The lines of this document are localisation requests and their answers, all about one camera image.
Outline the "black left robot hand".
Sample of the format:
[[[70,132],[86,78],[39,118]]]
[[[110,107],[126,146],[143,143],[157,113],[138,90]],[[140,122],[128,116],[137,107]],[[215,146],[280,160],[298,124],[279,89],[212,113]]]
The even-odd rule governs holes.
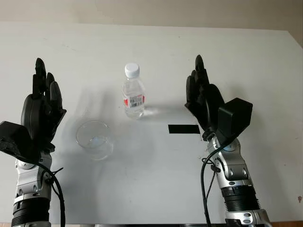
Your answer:
[[[46,72],[42,59],[37,58],[33,75],[32,93],[24,101],[21,124],[26,127],[31,143],[25,157],[38,159],[40,152],[51,144],[66,110],[58,83]]]

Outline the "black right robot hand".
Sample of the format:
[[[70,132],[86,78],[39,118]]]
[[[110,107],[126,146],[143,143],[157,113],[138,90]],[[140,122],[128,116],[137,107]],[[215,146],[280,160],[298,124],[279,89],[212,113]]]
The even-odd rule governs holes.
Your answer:
[[[201,55],[195,59],[195,69],[186,81],[185,107],[196,117],[203,129],[202,138],[207,141],[216,133],[218,127],[218,109],[224,104],[218,87],[209,82]]]

